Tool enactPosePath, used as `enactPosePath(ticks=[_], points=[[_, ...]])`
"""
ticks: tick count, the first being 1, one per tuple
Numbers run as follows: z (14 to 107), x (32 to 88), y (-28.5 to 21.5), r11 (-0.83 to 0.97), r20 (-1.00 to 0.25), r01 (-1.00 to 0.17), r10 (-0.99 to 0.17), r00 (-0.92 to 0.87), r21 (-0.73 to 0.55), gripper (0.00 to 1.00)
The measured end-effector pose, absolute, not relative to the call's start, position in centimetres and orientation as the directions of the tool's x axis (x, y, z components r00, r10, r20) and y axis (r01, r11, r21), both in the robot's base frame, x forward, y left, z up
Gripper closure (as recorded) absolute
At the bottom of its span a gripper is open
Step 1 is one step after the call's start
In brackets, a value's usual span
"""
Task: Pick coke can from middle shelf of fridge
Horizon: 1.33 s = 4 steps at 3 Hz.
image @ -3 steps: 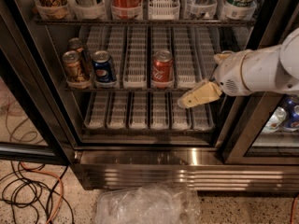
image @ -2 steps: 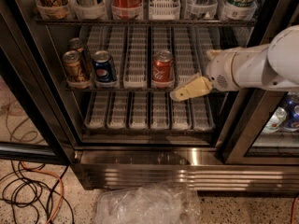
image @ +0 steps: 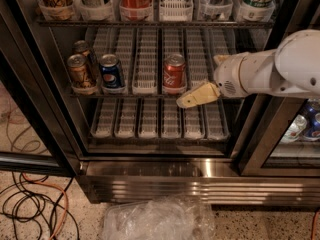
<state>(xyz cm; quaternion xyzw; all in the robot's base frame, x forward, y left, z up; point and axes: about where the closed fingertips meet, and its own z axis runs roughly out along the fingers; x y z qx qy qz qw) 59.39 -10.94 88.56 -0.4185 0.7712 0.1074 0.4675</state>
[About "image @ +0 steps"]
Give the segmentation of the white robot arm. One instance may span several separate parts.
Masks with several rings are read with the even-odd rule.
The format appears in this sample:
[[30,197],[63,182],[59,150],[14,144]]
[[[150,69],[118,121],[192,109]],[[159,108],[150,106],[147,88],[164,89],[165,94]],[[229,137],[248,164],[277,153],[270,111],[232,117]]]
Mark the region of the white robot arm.
[[203,82],[176,100],[181,108],[244,98],[251,94],[317,98],[320,95],[320,31],[287,36],[276,49],[216,55],[214,80]]

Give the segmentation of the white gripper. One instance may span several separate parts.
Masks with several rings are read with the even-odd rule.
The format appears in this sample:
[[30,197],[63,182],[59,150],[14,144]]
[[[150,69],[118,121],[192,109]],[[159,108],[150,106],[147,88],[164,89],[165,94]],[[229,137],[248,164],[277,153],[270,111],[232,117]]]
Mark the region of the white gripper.
[[240,80],[241,64],[247,55],[248,52],[233,55],[214,55],[213,60],[216,64],[214,81],[219,88],[211,82],[203,82],[179,97],[176,100],[177,105],[186,109],[215,102],[221,93],[226,97],[243,98],[248,96]]

